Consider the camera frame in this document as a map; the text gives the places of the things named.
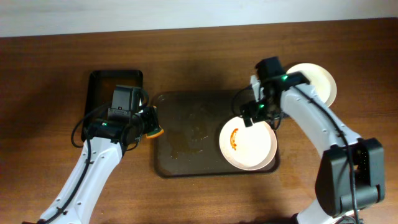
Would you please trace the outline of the cream plate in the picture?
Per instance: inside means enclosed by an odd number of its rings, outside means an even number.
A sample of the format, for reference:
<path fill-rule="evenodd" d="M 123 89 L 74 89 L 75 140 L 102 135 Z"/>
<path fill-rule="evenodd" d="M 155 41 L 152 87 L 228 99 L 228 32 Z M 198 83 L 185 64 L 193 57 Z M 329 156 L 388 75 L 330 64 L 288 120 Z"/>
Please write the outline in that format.
<path fill-rule="evenodd" d="M 287 70 L 287 73 L 301 72 L 315 86 L 320 99 L 330 107 L 336 99 L 335 79 L 325 68 L 314 63 L 299 63 Z"/>
<path fill-rule="evenodd" d="M 275 158 L 277 138 L 265 121 L 246 127 L 243 119 L 235 117 L 221 128 L 219 147 L 232 166 L 241 170 L 259 170 Z"/>

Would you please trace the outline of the green orange sponge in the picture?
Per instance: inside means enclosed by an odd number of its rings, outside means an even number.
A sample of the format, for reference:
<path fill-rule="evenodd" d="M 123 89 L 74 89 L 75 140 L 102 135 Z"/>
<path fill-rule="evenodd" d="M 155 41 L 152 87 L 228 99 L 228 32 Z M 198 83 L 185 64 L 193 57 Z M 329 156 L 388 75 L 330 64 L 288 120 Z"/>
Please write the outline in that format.
<path fill-rule="evenodd" d="M 161 136 L 163 133 L 164 133 L 164 130 L 162 128 L 156 128 L 153 131 L 146 133 L 146 138 L 154 139 L 154 138 Z"/>

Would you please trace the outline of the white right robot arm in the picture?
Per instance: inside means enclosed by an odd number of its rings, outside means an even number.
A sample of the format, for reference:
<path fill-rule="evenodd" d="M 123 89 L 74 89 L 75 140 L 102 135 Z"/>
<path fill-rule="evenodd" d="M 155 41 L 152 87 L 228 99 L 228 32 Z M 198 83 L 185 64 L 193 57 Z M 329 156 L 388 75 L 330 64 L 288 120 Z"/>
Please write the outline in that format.
<path fill-rule="evenodd" d="M 292 223 L 362 223 L 359 211 L 385 198 L 384 149 L 363 139 L 318 97 L 300 72 L 250 77 L 255 99 L 240 107 L 245 126 L 271 121 L 276 112 L 292 118 L 318 151 L 316 199 Z"/>

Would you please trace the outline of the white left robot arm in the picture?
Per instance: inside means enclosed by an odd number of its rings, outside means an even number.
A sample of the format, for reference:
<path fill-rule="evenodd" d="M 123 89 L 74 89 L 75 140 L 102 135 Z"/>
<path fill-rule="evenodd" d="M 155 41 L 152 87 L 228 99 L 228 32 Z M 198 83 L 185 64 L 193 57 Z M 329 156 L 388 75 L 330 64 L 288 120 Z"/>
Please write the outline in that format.
<path fill-rule="evenodd" d="M 164 131 L 157 108 L 147 106 L 127 123 L 95 119 L 83 132 L 86 140 L 80 158 L 39 223 L 89 223 L 107 179 L 129 145 L 137 147 L 143 135 L 156 138 Z"/>

